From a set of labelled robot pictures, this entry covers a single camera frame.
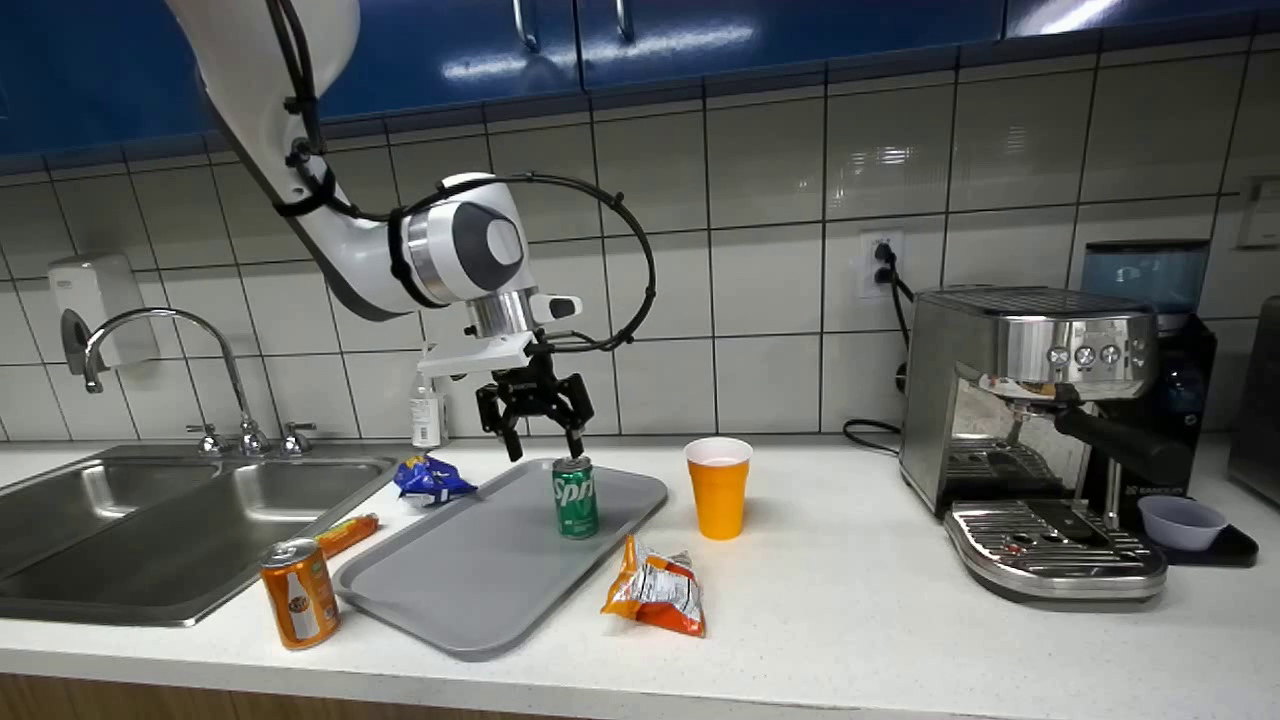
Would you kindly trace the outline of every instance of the chip bag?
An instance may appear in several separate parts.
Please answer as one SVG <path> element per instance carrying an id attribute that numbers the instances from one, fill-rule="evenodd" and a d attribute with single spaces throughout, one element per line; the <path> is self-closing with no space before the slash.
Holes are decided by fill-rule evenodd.
<path id="1" fill-rule="evenodd" d="M 637 555 L 637 539 L 625 545 L 625 570 L 608 585 L 608 601 L 598 611 L 629 616 L 637 622 L 655 622 L 683 634 L 703 634 L 703 597 L 693 574 L 693 561 L 680 550 Z"/>

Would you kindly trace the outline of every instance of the paper cup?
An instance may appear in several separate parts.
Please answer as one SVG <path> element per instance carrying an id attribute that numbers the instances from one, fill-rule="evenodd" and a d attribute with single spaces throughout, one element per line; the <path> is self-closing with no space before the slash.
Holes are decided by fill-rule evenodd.
<path id="1" fill-rule="evenodd" d="M 750 442 L 735 436 L 703 436 L 683 442 L 695 527 L 712 539 L 732 539 L 746 521 Z"/>

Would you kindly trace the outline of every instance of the kitchen counter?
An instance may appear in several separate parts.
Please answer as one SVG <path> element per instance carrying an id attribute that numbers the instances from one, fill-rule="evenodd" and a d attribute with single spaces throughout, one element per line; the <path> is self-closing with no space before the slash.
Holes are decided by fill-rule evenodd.
<path id="1" fill-rule="evenodd" d="M 0 482 L 84 455 L 4 449 Z M 491 442 L 440 452 L 463 475 L 507 468 Z M 1193 490 L 1260 539 L 1254 568 L 1171 568 L 1149 606 L 1027 606 L 963 574 L 943 527 L 883 452 L 844 439 L 764 439 L 746 533 L 695 534 L 680 442 L 595 442 L 595 465 L 660 475 L 673 499 L 645 546 L 693 550 L 709 634 L 598 616 L 616 565 L 575 589 L 521 646 L 463 663 L 368 616 L 282 652 L 259 589 L 195 626 L 0 621 L 0 672 L 233 687 L 378 702 L 553 717 L 1274 717 L 1280 521 L 1222 480 L 1222 449 L 1194 461 Z M 393 527 L 393 487 L 358 512 Z"/>

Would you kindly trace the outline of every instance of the green can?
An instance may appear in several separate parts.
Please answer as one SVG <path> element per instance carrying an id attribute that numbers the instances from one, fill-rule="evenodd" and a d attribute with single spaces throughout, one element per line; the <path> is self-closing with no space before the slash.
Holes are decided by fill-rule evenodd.
<path id="1" fill-rule="evenodd" d="M 598 512 L 595 512 L 590 461 L 586 455 L 557 461 L 553 487 L 557 487 L 560 534 L 595 534 Z"/>

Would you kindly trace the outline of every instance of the white tile wall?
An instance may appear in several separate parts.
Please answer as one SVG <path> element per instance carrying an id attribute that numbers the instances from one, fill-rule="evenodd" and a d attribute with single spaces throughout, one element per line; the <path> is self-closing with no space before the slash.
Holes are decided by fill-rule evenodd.
<path id="1" fill-rule="evenodd" d="M 1231 420 L 1254 302 L 1280 250 L 1241 250 L 1241 192 L 1280 177 L 1273 43 L 1175 43 L 1027 65 L 805 85 L 764 96 L 608 108 L 454 126 L 374 126 L 330 144 L 364 206 L 425 195 L 447 173 L 568 173 L 625 192 L 655 240 L 660 295 L 641 343 L 562 356 L 608 430 L 840 430 L 900 420 L 904 343 L 873 249 L 913 286 L 1077 285 L 1095 240 L 1210 240 L 1200 313 L 1220 333 L 1210 424 Z M 645 262 L 590 199 L 517 186 L 530 270 L 578 295 L 570 327 L 608 334 Z M 156 324 L 159 362 L 62 371 L 42 262 L 124 250 L 142 302 L 179 302 L 233 339 L 251 410 L 328 436 L 407 436 L 413 361 L 458 334 L 463 308 L 364 324 L 311 269 L 233 152 L 56 168 L 0 179 L 0 436 L 185 439 L 236 427 L 217 343 Z M 451 381 L 451 430 L 483 436 L 477 388 Z"/>

